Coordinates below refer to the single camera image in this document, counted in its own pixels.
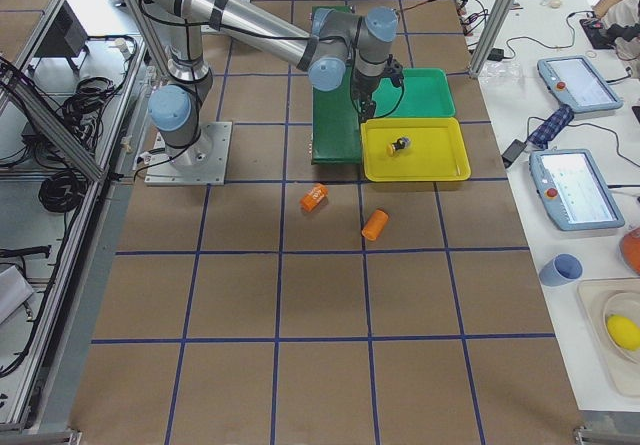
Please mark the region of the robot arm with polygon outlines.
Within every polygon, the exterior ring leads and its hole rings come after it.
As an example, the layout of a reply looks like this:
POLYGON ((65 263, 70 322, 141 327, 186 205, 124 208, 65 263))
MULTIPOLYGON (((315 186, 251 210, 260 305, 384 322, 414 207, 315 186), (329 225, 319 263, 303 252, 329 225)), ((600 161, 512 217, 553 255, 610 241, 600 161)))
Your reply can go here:
POLYGON ((375 117, 374 94, 387 82, 403 90, 402 65, 391 46, 398 16, 388 7, 361 16, 316 7, 305 31, 250 0, 132 0, 142 16, 183 36, 171 48, 172 74, 196 80, 195 49, 203 26, 269 53, 307 74, 313 87, 312 161, 359 163, 362 125, 375 117))

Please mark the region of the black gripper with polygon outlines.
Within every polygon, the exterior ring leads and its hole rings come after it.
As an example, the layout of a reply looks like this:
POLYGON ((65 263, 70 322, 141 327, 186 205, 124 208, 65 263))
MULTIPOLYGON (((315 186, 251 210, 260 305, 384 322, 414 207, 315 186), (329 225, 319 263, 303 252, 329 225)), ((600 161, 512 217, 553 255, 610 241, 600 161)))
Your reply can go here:
POLYGON ((376 102, 373 94, 380 83, 378 76, 369 76, 361 72, 354 72, 350 79, 350 97, 352 106, 360 118, 372 119, 376 112, 376 102))

